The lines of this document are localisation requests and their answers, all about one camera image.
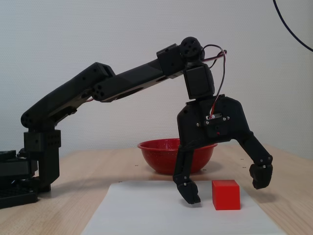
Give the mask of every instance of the white paper sheet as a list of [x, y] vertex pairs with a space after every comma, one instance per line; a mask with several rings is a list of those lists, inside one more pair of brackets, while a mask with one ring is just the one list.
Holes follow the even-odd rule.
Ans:
[[170, 181], [112, 184], [83, 235], [284, 235], [241, 188], [239, 211], [216, 211], [211, 181], [196, 182], [189, 205]]

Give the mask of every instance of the white wall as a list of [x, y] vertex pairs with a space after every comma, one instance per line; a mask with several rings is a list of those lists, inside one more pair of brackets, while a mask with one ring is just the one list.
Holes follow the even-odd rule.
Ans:
[[[313, 1], [277, 3], [313, 47]], [[228, 50], [222, 92], [241, 101], [262, 143], [313, 159], [313, 53], [287, 32], [271, 0], [1, 1], [0, 150], [20, 149], [21, 114], [93, 62], [120, 73], [187, 36]], [[219, 84], [222, 61], [212, 72]], [[85, 104], [58, 125], [61, 156], [177, 137], [187, 101], [179, 77], [113, 103]]]

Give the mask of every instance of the red wire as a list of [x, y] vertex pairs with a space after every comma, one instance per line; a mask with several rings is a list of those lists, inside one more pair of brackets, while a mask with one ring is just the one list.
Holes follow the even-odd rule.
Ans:
[[86, 100], [85, 103], [86, 102], [91, 102], [91, 101], [93, 101], [93, 98]]
[[214, 56], [214, 57], [210, 57], [210, 58], [206, 58], [206, 59], [203, 59], [202, 62], [208, 62], [208, 61], [211, 61], [211, 60], [217, 60], [219, 58], [222, 58], [223, 57], [223, 53], [218, 53], [217, 56]]

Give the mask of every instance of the black cable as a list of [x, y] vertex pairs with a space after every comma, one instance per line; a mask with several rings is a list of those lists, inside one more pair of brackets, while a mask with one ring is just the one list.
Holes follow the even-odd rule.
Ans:
[[310, 48], [309, 46], [307, 46], [306, 44], [304, 44], [304, 42], [302, 42], [302, 41], [291, 31], [291, 29], [288, 27], [288, 25], [287, 25], [286, 22], [284, 21], [282, 15], [280, 14], [280, 11], [279, 11], [278, 6], [277, 6], [277, 4], [276, 4], [276, 0], [273, 0], [273, 2], [274, 2], [274, 5], [275, 5], [275, 8], [276, 8], [276, 11], [277, 11], [277, 13], [278, 13], [278, 15], [279, 15], [280, 20], [282, 21], [282, 23], [284, 24], [284, 26], [286, 27], [286, 29], [289, 31], [289, 33], [290, 33], [302, 46], [304, 46], [306, 49], [308, 49], [308, 50], [310, 50], [310, 51], [313, 52], [313, 49], [312, 49], [312, 48]]
[[213, 105], [212, 105], [212, 108], [211, 108], [210, 118], [212, 118], [212, 115], [213, 115], [213, 112], [214, 112], [215, 103], [216, 103], [217, 99], [219, 98], [219, 94], [220, 94], [221, 88], [222, 88], [223, 83], [224, 83], [224, 78], [225, 78], [225, 64], [226, 64], [226, 53], [225, 53], [225, 51], [224, 51], [220, 46], [215, 45], [215, 44], [208, 44], [208, 45], [206, 45], [206, 46], [202, 49], [202, 51], [204, 51], [204, 49], [206, 49], [207, 47], [217, 47], [217, 48], [219, 48], [219, 49], [221, 50], [221, 53], [223, 54], [223, 58], [224, 58], [224, 61], [223, 61], [223, 77], [222, 77], [222, 81], [221, 81], [220, 87], [219, 87], [219, 89], [218, 89], [218, 91], [217, 91], [217, 93], [216, 93], [216, 98], [215, 98], [215, 100], [214, 100], [214, 102], [213, 102]]

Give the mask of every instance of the red block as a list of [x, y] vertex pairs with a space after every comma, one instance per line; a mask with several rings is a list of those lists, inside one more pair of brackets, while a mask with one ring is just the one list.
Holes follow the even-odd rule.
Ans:
[[212, 197], [216, 210], [240, 210], [240, 189], [234, 180], [212, 180]]

